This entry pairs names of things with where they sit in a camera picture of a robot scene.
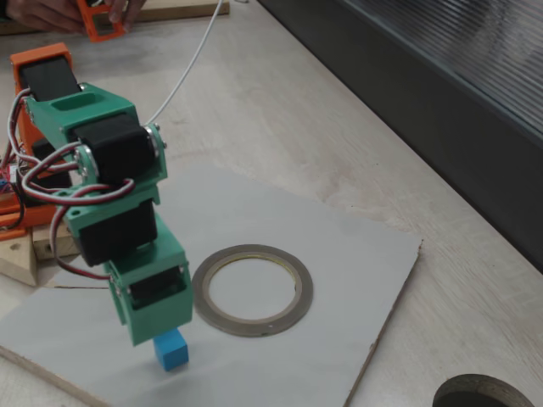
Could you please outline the bare human hand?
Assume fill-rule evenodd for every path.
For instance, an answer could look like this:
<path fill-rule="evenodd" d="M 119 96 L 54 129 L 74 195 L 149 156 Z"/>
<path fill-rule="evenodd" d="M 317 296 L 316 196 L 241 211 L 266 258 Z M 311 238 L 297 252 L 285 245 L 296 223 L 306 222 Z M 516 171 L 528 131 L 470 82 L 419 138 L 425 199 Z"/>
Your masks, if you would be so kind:
<path fill-rule="evenodd" d="M 109 21 L 121 22 L 129 31 L 145 0 L 104 1 L 110 7 Z M 39 31 L 86 34 L 77 1 L 68 0 L 8 0 L 1 1 L 1 20 L 13 20 Z"/>

